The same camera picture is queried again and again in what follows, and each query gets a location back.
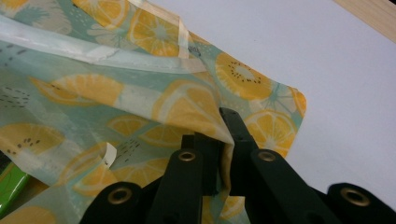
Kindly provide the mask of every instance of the white fabric edge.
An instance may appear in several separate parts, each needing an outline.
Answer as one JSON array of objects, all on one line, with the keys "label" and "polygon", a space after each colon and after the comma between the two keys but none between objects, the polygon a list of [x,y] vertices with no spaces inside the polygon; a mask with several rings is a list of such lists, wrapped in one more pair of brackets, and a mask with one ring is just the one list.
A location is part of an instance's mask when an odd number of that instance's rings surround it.
[{"label": "white fabric edge", "polygon": [[166,58],[108,46],[37,29],[0,16],[0,40],[85,63],[150,72],[188,74],[206,71],[199,59]]}]

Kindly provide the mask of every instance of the green object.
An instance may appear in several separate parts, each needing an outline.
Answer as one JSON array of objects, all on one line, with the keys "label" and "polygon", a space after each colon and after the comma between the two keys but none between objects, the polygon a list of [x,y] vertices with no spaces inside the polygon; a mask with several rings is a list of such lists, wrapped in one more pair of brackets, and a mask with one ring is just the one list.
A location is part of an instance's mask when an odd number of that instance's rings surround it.
[{"label": "green object", "polygon": [[26,185],[29,175],[0,151],[0,218]]}]

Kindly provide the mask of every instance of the metal grommet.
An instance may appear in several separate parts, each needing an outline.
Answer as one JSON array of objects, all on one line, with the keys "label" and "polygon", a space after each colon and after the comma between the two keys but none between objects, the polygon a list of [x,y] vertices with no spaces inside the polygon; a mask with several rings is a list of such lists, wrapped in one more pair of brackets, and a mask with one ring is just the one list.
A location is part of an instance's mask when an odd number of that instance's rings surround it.
[{"label": "metal grommet", "polygon": [[267,151],[260,152],[259,158],[262,159],[263,161],[274,161],[276,159],[274,154],[272,154],[271,152],[267,152]]},{"label": "metal grommet", "polygon": [[341,195],[348,202],[353,203],[357,206],[365,207],[370,204],[370,199],[355,189],[343,188],[341,189]]},{"label": "metal grommet", "polygon": [[132,197],[132,191],[125,187],[113,189],[108,196],[107,200],[112,204],[125,203]]},{"label": "metal grommet", "polygon": [[181,161],[193,161],[195,159],[195,154],[189,151],[184,151],[178,154],[178,158]]}]

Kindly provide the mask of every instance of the kiwi print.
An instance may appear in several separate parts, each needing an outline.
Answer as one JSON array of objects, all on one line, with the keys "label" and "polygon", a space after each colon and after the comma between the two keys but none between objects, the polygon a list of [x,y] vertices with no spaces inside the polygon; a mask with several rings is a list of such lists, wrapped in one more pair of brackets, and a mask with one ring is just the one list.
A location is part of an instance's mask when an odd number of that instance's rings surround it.
[{"label": "kiwi print", "polygon": [[15,123],[0,128],[0,150],[8,156],[17,156],[24,149],[40,154],[63,141],[62,133],[44,125]]},{"label": "kiwi print", "polygon": [[0,108],[24,108],[29,104],[30,94],[19,89],[0,89]]},{"label": "kiwi print", "polygon": [[0,67],[8,67],[18,56],[26,51],[27,49],[19,46],[0,42]]},{"label": "kiwi print", "polygon": [[271,80],[230,55],[221,53],[216,59],[217,77],[228,91],[246,100],[267,98]]}]

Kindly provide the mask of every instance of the white tape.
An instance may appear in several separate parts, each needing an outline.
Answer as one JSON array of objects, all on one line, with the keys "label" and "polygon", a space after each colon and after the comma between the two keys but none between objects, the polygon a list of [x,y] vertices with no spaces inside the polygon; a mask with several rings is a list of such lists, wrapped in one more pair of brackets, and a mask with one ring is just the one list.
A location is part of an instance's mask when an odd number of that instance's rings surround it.
[{"label": "white tape", "polygon": [[187,30],[186,26],[184,23],[181,21],[181,18],[170,11],[167,11],[161,7],[157,7],[154,4],[151,4],[145,0],[128,0],[130,3],[135,5],[136,7],[140,7],[143,10],[146,10],[147,12],[153,14],[156,17],[159,17],[167,22],[170,22],[174,24],[175,26],[178,26],[178,46],[179,46],[179,51],[178,51],[178,57],[179,58],[184,58],[188,59],[190,54],[189,54],[189,30]]},{"label": "white tape", "polygon": [[102,162],[105,164],[105,166],[110,168],[116,157],[117,157],[117,149],[114,148],[111,144],[106,143],[106,154],[103,157]]}]

